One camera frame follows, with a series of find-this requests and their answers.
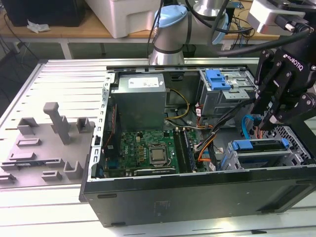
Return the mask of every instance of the table leg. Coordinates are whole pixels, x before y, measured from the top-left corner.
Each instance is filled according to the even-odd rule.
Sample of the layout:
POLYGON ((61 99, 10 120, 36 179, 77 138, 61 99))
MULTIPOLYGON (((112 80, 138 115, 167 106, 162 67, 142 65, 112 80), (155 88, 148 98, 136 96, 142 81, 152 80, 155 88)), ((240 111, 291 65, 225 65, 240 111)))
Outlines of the table leg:
POLYGON ((104 43, 100 43, 100 47, 101 47, 101 54, 102 54, 102 55, 105 55, 106 52, 105 52, 104 43))
POLYGON ((63 50, 65 59, 73 59, 73 54, 70 51, 68 43, 67 42, 61 42, 60 46, 61 46, 61 48, 63 50))
POLYGON ((12 50, 15 54, 20 53, 20 49, 18 47, 18 43, 16 42, 7 42, 6 43, 10 50, 12 50))

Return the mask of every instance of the black computer case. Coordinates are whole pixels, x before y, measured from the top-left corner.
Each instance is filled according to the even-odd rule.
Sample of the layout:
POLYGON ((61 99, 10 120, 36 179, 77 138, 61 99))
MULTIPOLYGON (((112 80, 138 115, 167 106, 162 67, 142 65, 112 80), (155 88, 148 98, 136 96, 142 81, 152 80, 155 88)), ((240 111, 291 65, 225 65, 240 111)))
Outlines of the black computer case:
POLYGON ((85 169, 79 199, 106 228, 285 212, 316 190, 315 134, 300 119, 290 127, 313 157, 304 166, 93 182, 85 169))
POLYGON ((28 20, 49 26, 77 27, 85 16, 84 0, 2 0, 14 26, 27 26, 28 20))

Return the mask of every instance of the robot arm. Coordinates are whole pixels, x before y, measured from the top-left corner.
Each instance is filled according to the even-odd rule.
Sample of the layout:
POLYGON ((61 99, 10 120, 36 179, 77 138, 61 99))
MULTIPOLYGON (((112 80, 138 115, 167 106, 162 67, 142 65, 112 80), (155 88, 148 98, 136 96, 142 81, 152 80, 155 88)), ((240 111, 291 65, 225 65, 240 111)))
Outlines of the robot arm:
MULTIPOLYGON (((184 43, 208 43, 212 47, 218 28, 225 26, 222 16, 228 2, 199 0, 191 7, 186 0, 191 12, 172 26, 159 27, 150 64, 183 64, 184 43)), ((315 116, 316 0, 300 4, 288 0, 254 0, 247 20, 257 32, 280 35, 280 39, 228 51, 213 48, 213 51, 227 57, 262 50, 255 78, 256 101, 251 108, 252 114, 264 117, 259 128, 271 130, 297 117, 306 120, 315 116)))
MULTIPOLYGON (((288 35, 316 27, 316 5, 279 0, 255 0, 248 21, 261 33, 288 35)), ((259 128, 316 116, 316 34, 261 52, 254 83, 258 86, 253 114, 264 116, 259 128)))

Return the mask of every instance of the workbench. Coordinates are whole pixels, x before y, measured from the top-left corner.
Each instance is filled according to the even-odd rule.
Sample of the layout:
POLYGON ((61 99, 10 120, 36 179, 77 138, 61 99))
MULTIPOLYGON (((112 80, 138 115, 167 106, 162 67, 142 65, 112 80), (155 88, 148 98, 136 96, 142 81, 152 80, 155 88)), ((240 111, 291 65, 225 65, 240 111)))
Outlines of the workbench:
MULTIPOLYGON (((185 59, 189 65, 256 64, 258 58, 185 59)), ((104 75, 108 66, 147 65, 147 59, 49 60, 38 64, 0 118, 0 161, 6 159, 22 117, 51 123, 45 102, 58 102, 68 122, 78 117, 97 121, 104 75)), ((104 228, 88 203, 78 200, 80 184, 0 191, 1 236, 315 236, 316 193, 285 213, 210 220, 104 228)))
MULTIPOLYGON (((236 17, 247 20, 247 15, 251 7, 251 2, 242 1, 244 9, 236 9, 236 17)), ((9 43, 15 43, 19 40, 12 34, 9 28, 6 26, 3 19, 4 13, 0 18, 0 34, 4 41, 9 43)), ((103 43, 147 43, 149 37, 149 31, 140 31, 129 34, 127 37, 115 39, 111 36, 109 31, 99 21, 96 15, 92 11, 87 11, 85 19, 79 27, 58 27, 52 26, 48 32, 40 32, 36 34, 27 27, 14 27, 10 21, 11 29, 23 42, 47 42, 47 43, 59 43, 63 50, 65 59, 73 59, 72 52, 69 48, 70 43, 100 43, 101 51, 105 53, 103 43)), ((241 26, 249 27, 246 23, 240 23, 241 26)), ((236 30, 235 24, 231 25, 232 30, 236 30)), ((230 49, 237 39, 237 34, 226 35, 221 42, 223 44, 222 49, 230 49)), ((271 40, 278 39, 278 36, 263 35, 255 33, 255 35, 249 40, 248 44, 260 44, 271 40)))

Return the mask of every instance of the orange wire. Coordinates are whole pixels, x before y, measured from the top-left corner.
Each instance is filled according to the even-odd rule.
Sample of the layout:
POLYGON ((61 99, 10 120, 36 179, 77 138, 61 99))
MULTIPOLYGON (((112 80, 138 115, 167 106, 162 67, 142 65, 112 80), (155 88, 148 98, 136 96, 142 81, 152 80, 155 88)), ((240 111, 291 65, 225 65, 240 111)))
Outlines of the orange wire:
POLYGON ((202 151, 200 152, 198 158, 197 158, 197 161, 202 161, 201 157, 202 157, 202 154, 203 152, 205 151, 205 149, 209 146, 209 144, 211 144, 211 142, 215 139, 216 136, 214 136, 202 149, 202 151))
POLYGON ((107 147, 107 145, 108 145, 108 143, 109 143, 109 141, 110 141, 110 139, 112 138, 113 133, 114 133, 114 117, 115 117, 115 106, 113 107, 113 114, 112 114, 112 132, 111 132, 111 134, 110 134, 110 136, 109 136, 109 138, 108 138, 108 140, 107 140, 107 142, 106 142, 104 148, 107 147))
POLYGON ((199 123, 200 119, 201 119, 201 117, 198 117, 198 118, 197 118, 197 127, 198 127, 198 128, 206 128, 206 126, 201 126, 201 125, 200 125, 200 123, 199 123))
POLYGON ((256 130, 255 130, 255 136, 256 136, 256 138, 258 139, 258 130, 259 130, 259 128, 258 127, 256 127, 256 130))

